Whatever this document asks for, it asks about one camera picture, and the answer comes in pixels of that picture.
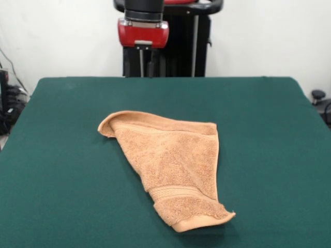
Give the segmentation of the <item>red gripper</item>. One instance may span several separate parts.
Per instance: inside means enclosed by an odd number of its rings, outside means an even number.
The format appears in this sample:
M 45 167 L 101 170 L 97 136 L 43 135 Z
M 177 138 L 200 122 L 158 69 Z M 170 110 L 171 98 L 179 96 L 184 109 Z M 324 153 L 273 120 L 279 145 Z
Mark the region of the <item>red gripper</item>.
M 135 22 L 119 18 L 117 22 L 118 36 L 123 46 L 123 76 L 130 77 L 129 50 L 126 47 L 162 49 L 169 38 L 169 24 L 167 21 L 157 23 Z M 148 63 L 148 77 L 153 78 L 157 60 L 157 50 L 151 50 Z

